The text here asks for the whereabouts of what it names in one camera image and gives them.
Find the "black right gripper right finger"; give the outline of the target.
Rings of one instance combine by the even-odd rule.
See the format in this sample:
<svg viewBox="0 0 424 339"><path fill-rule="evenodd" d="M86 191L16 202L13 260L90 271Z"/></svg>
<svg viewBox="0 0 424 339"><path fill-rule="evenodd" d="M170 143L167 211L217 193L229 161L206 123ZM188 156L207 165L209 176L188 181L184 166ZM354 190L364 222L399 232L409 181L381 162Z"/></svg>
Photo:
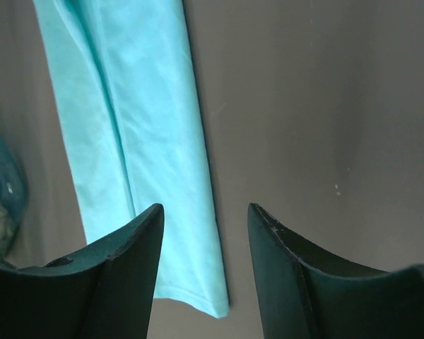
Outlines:
<svg viewBox="0 0 424 339"><path fill-rule="evenodd" d="M265 338L424 338L424 264L354 263L255 203L247 227Z"/></svg>

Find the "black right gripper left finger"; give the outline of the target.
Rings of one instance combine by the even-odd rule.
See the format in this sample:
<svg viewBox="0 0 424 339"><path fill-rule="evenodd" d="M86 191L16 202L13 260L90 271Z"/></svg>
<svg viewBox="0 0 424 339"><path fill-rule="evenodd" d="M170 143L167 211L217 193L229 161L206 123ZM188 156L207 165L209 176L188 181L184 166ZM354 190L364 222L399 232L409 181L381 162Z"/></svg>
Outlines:
<svg viewBox="0 0 424 339"><path fill-rule="evenodd" d="M0 338L145 338L163 207L45 266L0 267Z"/></svg>

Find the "teal green t shirt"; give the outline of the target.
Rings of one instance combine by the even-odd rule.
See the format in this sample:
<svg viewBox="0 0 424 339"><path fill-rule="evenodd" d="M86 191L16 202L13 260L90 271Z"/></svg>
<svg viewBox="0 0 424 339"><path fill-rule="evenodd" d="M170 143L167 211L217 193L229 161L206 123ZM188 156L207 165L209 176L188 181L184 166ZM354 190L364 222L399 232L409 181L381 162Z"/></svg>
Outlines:
<svg viewBox="0 0 424 339"><path fill-rule="evenodd" d="M36 1L87 243L165 210L155 297L230 303L181 1Z"/></svg>

